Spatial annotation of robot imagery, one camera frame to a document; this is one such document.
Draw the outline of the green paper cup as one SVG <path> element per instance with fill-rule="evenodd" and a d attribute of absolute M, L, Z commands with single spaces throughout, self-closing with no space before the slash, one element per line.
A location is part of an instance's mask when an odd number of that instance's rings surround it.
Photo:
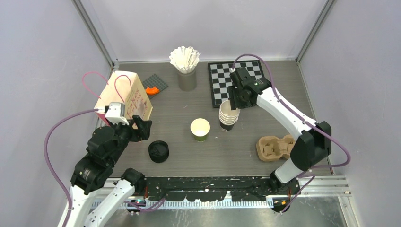
<path fill-rule="evenodd" d="M 210 123 L 203 118 L 197 118 L 190 124 L 190 131 L 197 142 L 204 142 L 210 131 Z"/>

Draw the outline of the white wrapped straws bundle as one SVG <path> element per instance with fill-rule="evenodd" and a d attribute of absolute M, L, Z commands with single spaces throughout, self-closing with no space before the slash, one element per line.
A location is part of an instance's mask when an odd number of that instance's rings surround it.
<path fill-rule="evenodd" d="M 195 70 L 200 61 L 201 53 L 193 47 L 179 46 L 169 56 L 172 64 L 180 73 L 189 74 Z"/>

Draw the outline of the grey lego baseplate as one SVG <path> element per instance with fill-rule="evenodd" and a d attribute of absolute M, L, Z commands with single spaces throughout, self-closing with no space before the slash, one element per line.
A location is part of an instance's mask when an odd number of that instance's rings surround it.
<path fill-rule="evenodd" d="M 164 82 L 157 74 L 153 74 L 152 76 L 150 76 L 149 78 L 147 78 L 146 80 L 144 80 L 142 82 L 142 85 L 144 87 L 144 89 L 146 87 L 157 87 L 160 89 L 160 92 L 158 94 L 160 94 L 162 91 L 164 91 L 166 88 L 168 88 L 168 85 L 166 82 Z M 153 97 L 157 96 L 153 95 L 153 96 L 148 96 L 149 99 L 152 99 Z"/>

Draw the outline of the brown pulp cup carrier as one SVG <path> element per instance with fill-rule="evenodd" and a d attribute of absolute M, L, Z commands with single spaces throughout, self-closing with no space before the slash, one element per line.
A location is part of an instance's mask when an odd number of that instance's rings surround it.
<path fill-rule="evenodd" d="M 257 154 L 261 161 L 274 162 L 281 158 L 289 159 L 296 140 L 291 135 L 283 138 L 276 136 L 261 137 L 257 144 Z"/>

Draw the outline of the stack of black lids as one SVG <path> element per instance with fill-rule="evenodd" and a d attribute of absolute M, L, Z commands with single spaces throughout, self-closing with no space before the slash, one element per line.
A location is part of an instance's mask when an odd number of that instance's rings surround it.
<path fill-rule="evenodd" d="M 162 163 L 169 157 L 169 146 L 162 140 L 156 140 L 149 144 L 148 153 L 153 162 Z"/>

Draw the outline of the black white chessboard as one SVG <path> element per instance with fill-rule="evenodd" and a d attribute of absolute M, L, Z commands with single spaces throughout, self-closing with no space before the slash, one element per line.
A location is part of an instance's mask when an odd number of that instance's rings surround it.
<path fill-rule="evenodd" d="M 219 106 L 229 98 L 227 88 L 232 85 L 230 69 L 232 61 L 208 63 L 209 84 L 211 92 L 212 107 Z M 246 68 L 253 79 L 264 77 L 262 64 L 259 60 L 237 61 L 235 69 Z"/>

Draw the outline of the aluminium frame rail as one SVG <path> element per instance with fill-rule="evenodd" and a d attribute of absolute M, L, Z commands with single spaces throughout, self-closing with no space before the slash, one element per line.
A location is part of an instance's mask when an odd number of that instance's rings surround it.
<path fill-rule="evenodd" d="M 93 201 L 90 211 L 100 206 L 102 201 L 111 193 L 120 178 L 110 178 L 101 188 L 99 194 Z M 297 179 L 299 191 L 288 198 L 279 195 L 266 196 L 264 201 L 239 201 L 231 200 L 226 196 L 222 201 L 167 201 L 162 198 L 151 201 L 146 197 L 130 196 L 117 209 L 127 209 L 130 212 L 152 212 L 162 209 L 231 209 L 231 208 L 270 208 L 276 212 L 284 212 L 289 204 L 296 198 L 308 197 L 350 197 L 351 191 L 346 180 L 341 176 L 317 176 Z"/>

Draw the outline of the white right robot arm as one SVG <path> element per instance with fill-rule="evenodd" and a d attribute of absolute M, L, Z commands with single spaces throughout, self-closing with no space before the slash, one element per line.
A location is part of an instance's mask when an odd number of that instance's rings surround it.
<path fill-rule="evenodd" d="M 270 174 L 271 192 L 282 194 L 289 183 L 331 154 L 331 126 L 317 123 L 289 103 L 266 78 L 253 79 L 246 68 L 230 70 L 228 87 L 231 109 L 259 106 L 281 123 L 295 139 L 290 157 Z"/>

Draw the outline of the orange plastic piece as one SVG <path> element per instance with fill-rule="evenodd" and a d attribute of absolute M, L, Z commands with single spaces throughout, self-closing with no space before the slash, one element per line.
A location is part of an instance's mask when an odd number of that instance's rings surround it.
<path fill-rule="evenodd" d="M 157 87 L 146 87 L 145 92 L 148 96 L 156 95 L 160 92 L 160 89 Z"/>

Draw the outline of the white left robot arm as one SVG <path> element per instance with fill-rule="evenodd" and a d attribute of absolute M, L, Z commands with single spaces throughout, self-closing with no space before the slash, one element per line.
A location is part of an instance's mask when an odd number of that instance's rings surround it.
<path fill-rule="evenodd" d="M 151 120 L 145 121 L 134 115 L 126 125 L 120 122 L 94 130 L 87 143 L 87 154 L 75 165 L 69 189 L 71 200 L 58 224 L 60 227 L 102 227 L 128 197 L 144 192 L 144 174 L 128 168 L 113 191 L 90 212 L 93 201 L 129 142 L 148 140 L 151 126 Z"/>

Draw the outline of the grey straw holder cup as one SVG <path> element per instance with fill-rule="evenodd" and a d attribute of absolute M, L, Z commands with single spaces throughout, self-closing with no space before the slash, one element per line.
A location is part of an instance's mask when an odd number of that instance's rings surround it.
<path fill-rule="evenodd" d="M 192 91 L 197 87 L 196 70 L 184 74 L 178 72 L 178 86 L 182 91 Z"/>

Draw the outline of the stack of paper cups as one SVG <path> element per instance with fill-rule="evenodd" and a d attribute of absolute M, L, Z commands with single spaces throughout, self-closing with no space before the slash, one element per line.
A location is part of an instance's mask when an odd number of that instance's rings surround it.
<path fill-rule="evenodd" d="M 219 124 L 222 131 L 230 131 L 238 121 L 240 109 L 232 109 L 230 100 L 224 101 L 219 107 Z"/>

